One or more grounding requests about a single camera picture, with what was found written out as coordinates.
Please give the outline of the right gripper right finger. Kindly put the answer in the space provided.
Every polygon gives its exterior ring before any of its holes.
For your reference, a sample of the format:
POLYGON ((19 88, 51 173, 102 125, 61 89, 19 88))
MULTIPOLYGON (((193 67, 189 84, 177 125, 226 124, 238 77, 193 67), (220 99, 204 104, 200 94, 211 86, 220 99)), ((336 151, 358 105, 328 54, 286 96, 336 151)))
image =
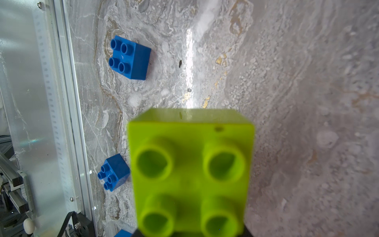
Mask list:
POLYGON ((249 231, 249 229, 245 225, 243 233, 241 234, 241 237, 254 237, 254 236, 251 234, 251 232, 249 231))

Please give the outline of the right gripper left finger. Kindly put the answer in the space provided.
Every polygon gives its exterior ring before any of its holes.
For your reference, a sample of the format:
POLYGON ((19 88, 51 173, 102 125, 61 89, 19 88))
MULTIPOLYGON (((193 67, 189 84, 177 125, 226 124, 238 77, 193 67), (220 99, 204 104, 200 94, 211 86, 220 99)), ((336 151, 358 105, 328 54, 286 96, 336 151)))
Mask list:
POLYGON ((131 235, 131 237, 142 237, 142 233, 139 229, 136 229, 135 232, 131 235))

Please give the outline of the green small lego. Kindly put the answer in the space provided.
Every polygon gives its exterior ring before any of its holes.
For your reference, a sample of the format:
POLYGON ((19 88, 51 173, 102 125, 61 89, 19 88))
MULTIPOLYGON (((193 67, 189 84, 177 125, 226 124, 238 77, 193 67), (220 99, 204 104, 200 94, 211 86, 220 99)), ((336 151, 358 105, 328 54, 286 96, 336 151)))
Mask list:
POLYGON ((151 108, 127 125, 137 225, 146 237, 237 237, 255 127, 228 109, 151 108))

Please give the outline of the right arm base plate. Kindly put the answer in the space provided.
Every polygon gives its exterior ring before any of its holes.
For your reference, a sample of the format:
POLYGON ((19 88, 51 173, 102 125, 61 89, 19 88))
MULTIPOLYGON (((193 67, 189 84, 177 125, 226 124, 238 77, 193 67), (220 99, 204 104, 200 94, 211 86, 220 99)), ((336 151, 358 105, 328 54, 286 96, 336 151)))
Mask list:
POLYGON ((57 237, 95 237, 93 221, 82 213, 71 211, 66 215, 57 237))

